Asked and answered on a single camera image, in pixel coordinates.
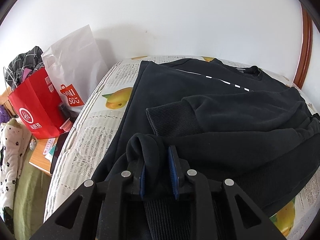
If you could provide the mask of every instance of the wooden nightstand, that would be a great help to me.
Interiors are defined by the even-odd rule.
[[[32,153],[32,156],[29,160],[29,163],[36,168],[40,169],[43,171],[45,174],[51,176],[50,174],[50,167],[51,163],[49,160],[45,158],[45,155],[43,155],[43,151],[45,148],[45,145],[47,144],[48,139],[41,139],[41,140],[36,140],[37,145],[35,150]]]

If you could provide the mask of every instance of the ribbed cuff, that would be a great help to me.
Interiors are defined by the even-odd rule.
[[[146,113],[157,136],[177,137],[202,132],[193,109],[185,100],[147,108]]]

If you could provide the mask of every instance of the patterned mattress cover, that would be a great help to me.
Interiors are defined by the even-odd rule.
[[[214,59],[201,56],[143,56],[124,59],[110,69],[90,96],[65,141],[50,183],[44,221],[85,180],[91,178],[119,127],[127,104],[125,102],[122,106],[120,104],[116,107],[108,106],[106,95],[133,87],[142,60],[160,64],[181,58],[196,58],[205,61]],[[250,67],[228,60],[221,61],[233,67]],[[264,71],[288,86],[295,86],[284,76]],[[306,95],[301,90],[299,92],[311,113],[316,113],[316,109]],[[287,239],[299,240],[308,229],[320,208],[319,191],[320,170],[318,169],[301,192],[270,218]]]

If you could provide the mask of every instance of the white circular logo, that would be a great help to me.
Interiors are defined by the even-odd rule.
[[[33,117],[27,109],[20,108],[19,112],[20,112],[20,117],[22,117],[23,120],[25,120],[28,123],[33,123]]]

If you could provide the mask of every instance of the silver screw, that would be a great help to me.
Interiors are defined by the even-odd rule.
[[[224,181],[224,183],[227,185],[227,186],[233,186],[233,184],[235,183],[232,179],[226,179]]]
[[[93,185],[93,181],[91,179],[88,179],[84,182],[85,187],[91,187]]]
[[[196,176],[196,175],[197,175],[197,171],[195,171],[195,170],[188,170],[188,171],[187,171],[187,174],[188,174],[189,176]]]
[[[131,172],[130,172],[130,171],[122,171],[122,172],[121,172],[121,176],[124,177],[124,178],[125,178],[125,177],[129,177],[130,175],[131,175]]]

